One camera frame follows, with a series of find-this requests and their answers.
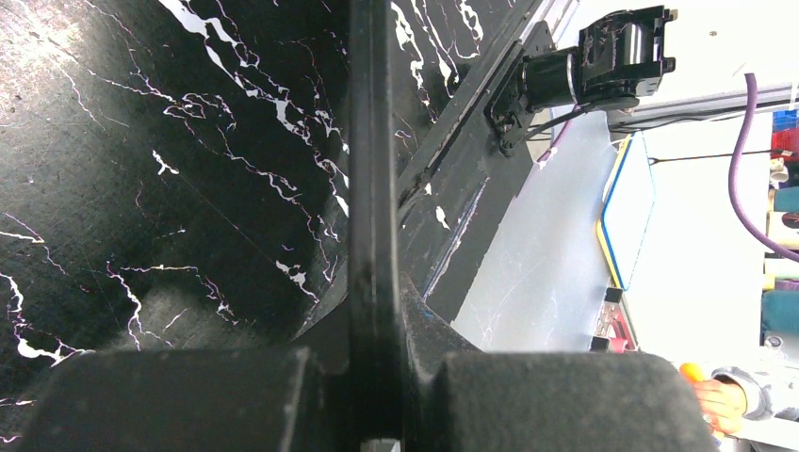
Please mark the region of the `small whiteboard red writing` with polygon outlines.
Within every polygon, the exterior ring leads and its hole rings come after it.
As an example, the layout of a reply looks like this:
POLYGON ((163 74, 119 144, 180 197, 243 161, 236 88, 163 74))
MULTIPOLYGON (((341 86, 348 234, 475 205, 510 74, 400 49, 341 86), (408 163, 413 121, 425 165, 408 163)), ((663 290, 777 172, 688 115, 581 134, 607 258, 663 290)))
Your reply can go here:
POLYGON ((353 426, 359 443, 402 436, 402 333, 392 130, 390 7, 351 4, 348 296, 353 426))

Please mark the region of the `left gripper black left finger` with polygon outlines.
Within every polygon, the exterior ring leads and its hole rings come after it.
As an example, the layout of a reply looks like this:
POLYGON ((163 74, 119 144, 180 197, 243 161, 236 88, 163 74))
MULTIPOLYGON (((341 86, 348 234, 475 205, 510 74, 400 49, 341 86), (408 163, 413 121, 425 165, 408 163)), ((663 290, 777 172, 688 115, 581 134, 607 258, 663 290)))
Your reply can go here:
POLYGON ((282 347, 93 353, 62 364, 20 451, 339 451, 329 378, 349 304, 282 347))

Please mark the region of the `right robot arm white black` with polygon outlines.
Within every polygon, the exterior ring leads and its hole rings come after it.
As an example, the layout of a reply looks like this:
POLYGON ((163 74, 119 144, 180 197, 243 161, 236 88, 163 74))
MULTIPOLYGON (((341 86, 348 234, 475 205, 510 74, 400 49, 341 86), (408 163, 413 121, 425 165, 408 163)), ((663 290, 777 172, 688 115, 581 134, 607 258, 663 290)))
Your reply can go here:
POLYGON ((665 27, 677 11, 665 6, 607 14, 560 50, 517 47, 484 115, 507 156, 522 142, 595 109, 636 107, 676 68, 664 53, 665 27))

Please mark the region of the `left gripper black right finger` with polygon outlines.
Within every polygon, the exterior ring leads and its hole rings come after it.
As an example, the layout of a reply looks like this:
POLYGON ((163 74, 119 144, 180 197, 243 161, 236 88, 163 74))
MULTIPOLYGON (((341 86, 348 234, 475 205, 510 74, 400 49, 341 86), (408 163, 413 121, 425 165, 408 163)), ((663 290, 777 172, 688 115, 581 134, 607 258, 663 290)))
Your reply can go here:
POLYGON ((405 451, 713 451, 688 383, 663 358, 487 353, 399 278, 410 389, 405 451))

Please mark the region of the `person hand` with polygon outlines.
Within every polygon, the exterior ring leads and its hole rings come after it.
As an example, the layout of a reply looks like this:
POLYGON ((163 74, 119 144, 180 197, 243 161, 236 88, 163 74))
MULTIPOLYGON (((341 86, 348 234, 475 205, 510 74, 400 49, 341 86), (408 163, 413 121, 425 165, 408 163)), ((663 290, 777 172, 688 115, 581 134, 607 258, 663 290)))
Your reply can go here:
POLYGON ((707 379, 692 386, 703 415, 716 432, 733 435, 741 430, 748 404, 740 385, 727 379, 707 379))

